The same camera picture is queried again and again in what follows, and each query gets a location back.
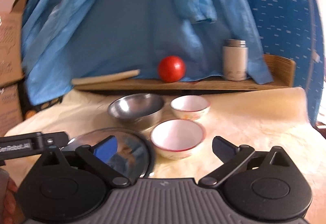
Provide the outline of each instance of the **thermos lid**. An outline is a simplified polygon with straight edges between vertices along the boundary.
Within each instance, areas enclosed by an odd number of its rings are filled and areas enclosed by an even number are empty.
[[[227,39],[226,44],[231,47],[239,47],[239,48],[245,48],[246,47],[246,41],[245,40],[238,40],[238,39]]]

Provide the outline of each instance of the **table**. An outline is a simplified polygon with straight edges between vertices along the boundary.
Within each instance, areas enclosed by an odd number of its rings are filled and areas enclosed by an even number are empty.
[[[248,144],[256,150],[269,151],[282,146],[306,177],[313,190],[313,202],[306,219],[311,224],[325,223],[326,211],[326,140],[308,120],[306,96],[302,88],[284,88],[232,94],[205,95],[210,112],[199,122],[207,137],[196,155],[178,161],[158,157],[156,178],[194,177],[199,180],[222,162],[212,153],[211,142],[220,135],[235,145]],[[66,131],[73,138],[89,131],[113,126],[107,106],[119,96],[102,96],[73,90],[62,104],[39,112],[8,132]],[[163,120],[174,118],[165,97]],[[144,132],[149,136],[150,130]],[[20,184],[38,156],[7,161],[4,167]]]

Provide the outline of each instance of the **ceramic bowl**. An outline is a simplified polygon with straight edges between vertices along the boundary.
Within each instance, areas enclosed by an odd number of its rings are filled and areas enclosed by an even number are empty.
[[[205,137],[206,130],[201,124],[185,119],[163,122],[151,133],[151,141],[156,152],[172,160],[193,155]]]
[[[182,119],[197,120],[206,115],[211,104],[199,95],[178,97],[171,102],[173,114]]]

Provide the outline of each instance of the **wooden board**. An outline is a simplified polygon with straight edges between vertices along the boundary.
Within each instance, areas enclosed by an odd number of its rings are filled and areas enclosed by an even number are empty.
[[[127,79],[75,86],[83,91],[119,91],[119,90],[228,90],[258,91],[292,87],[296,64],[293,60],[265,54],[264,60],[273,75],[274,82],[259,85],[253,80],[226,81],[222,77],[209,77],[193,82],[165,83],[160,80]]]
[[[79,85],[75,89],[84,91],[104,90],[241,90],[257,91],[288,87],[280,78],[274,76],[274,82],[258,85],[253,80],[225,81],[221,77],[210,77],[194,82],[172,82],[164,83],[159,80],[128,79],[123,81],[112,81],[90,85]]]

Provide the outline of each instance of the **pot lid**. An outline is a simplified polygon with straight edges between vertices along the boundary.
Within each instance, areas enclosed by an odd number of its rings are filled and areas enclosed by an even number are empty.
[[[101,149],[101,153],[104,151],[109,157],[105,160],[106,164],[132,182],[139,177],[148,177],[153,172],[154,149],[144,135],[132,130],[123,128],[95,130],[71,139],[61,151],[74,151],[85,144],[95,146],[110,136],[113,137],[105,143],[107,151]]]

